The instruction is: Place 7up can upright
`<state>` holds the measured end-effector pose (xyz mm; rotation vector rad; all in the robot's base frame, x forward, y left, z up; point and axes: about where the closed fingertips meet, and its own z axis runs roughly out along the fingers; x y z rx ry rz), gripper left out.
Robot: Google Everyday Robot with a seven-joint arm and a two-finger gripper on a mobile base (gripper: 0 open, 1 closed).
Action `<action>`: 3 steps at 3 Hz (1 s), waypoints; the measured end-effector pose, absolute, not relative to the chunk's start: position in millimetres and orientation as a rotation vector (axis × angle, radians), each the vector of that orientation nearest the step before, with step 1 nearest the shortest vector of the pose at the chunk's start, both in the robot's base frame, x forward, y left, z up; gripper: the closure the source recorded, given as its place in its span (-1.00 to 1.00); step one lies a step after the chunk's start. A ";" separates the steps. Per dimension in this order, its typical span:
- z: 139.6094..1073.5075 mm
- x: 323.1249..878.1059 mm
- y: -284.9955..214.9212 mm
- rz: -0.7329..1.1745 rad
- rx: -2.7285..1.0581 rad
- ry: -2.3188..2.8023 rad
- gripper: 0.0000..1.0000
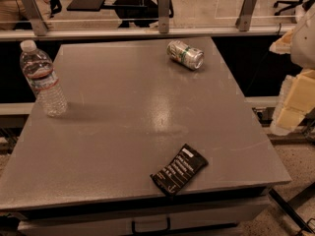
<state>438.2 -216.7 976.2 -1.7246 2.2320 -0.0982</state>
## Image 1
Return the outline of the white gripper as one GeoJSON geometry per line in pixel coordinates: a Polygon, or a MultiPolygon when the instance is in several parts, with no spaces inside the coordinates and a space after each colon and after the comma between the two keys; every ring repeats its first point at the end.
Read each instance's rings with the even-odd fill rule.
{"type": "MultiPolygon", "coordinates": [[[[315,5],[297,23],[271,44],[276,54],[289,54],[291,61],[307,69],[315,68],[315,5]]],[[[271,132],[286,136],[315,108],[315,71],[302,70],[297,76],[286,76],[273,114],[271,132]]]]}

